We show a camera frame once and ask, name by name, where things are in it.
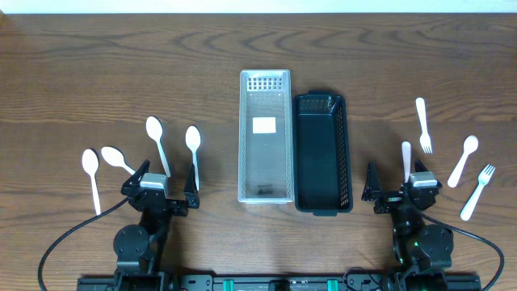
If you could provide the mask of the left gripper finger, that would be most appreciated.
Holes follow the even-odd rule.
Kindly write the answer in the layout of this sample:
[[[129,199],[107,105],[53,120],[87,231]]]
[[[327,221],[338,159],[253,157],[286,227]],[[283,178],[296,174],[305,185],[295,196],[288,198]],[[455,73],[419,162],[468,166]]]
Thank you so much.
[[[187,175],[187,181],[183,189],[183,194],[186,197],[187,206],[192,209],[198,209],[200,206],[200,196],[195,181],[195,174],[195,165],[191,164]]]
[[[150,161],[145,160],[136,172],[122,184],[120,191],[122,195],[126,197],[136,197],[142,192],[143,187],[141,186],[141,180],[144,174],[149,172],[149,165]]]

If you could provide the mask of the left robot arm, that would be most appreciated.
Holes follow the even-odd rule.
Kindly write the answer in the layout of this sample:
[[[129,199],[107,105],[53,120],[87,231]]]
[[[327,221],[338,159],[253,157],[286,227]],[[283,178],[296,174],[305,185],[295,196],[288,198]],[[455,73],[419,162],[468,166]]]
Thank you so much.
[[[172,217],[186,217],[200,206],[196,168],[190,165],[183,200],[168,197],[168,177],[149,172],[150,161],[122,185],[121,193],[141,213],[140,222],[122,228],[114,237],[117,255],[114,290],[178,290],[174,277],[159,270]]]

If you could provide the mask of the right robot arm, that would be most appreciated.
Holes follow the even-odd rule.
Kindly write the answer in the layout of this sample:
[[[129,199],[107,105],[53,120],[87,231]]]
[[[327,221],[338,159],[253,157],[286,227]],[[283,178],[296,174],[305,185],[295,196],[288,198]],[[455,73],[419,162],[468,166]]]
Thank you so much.
[[[375,214],[388,214],[393,223],[393,252],[399,269],[382,276],[381,290],[447,290],[443,270],[452,266],[453,234],[443,226],[426,224],[422,211],[436,203],[442,184],[421,161],[397,191],[383,191],[375,164],[368,164],[362,200],[374,204]]]

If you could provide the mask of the white plastic fork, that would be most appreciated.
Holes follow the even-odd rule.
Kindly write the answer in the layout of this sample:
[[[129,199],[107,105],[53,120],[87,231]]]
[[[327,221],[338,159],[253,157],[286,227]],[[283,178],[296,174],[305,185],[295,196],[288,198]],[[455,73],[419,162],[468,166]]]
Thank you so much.
[[[432,145],[431,145],[431,137],[428,133],[427,128],[427,112],[426,112],[426,104],[425,100],[421,97],[418,97],[415,100],[415,106],[417,109],[418,119],[421,126],[421,136],[419,138],[422,150],[425,154],[432,153]]]
[[[474,209],[476,208],[477,202],[481,196],[483,188],[490,181],[493,173],[495,172],[495,166],[488,164],[478,176],[477,187],[473,191],[469,200],[466,202],[464,208],[460,212],[460,218],[463,221],[468,221],[473,215]]]
[[[408,141],[402,142],[401,153],[404,167],[404,183],[407,183],[411,172],[411,144]]]

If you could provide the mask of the white plastic spoon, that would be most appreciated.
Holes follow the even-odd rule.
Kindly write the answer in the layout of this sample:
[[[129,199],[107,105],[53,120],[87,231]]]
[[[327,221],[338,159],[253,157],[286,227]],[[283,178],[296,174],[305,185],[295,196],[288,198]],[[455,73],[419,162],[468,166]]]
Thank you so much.
[[[188,127],[188,129],[186,131],[185,142],[186,142],[187,148],[191,151],[192,163],[195,166],[195,185],[197,188],[200,188],[197,150],[199,149],[199,147],[201,145],[201,136],[200,136],[200,131],[194,125],[191,125]]]
[[[99,159],[97,154],[92,149],[84,150],[82,154],[82,167],[83,170],[90,176],[91,190],[93,196],[93,202],[95,207],[95,214],[101,214],[101,203],[99,197],[98,186],[96,183],[96,172],[99,169]]]
[[[160,159],[162,161],[162,165],[167,177],[171,177],[169,163],[166,159],[166,154],[164,148],[162,146],[162,134],[163,128],[160,120],[156,116],[149,116],[145,123],[146,132],[148,136],[153,139],[158,147],[158,153],[160,155]]]
[[[103,159],[113,167],[121,167],[130,175],[134,175],[135,171],[125,162],[123,153],[115,147],[104,146],[101,149]]]
[[[460,177],[464,170],[464,166],[468,160],[470,154],[474,153],[479,145],[479,141],[476,136],[470,135],[466,137],[463,144],[463,153],[460,156],[460,160],[456,164],[452,173],[450,174],[447,184],[450,188],[455,188],[460,181]]]

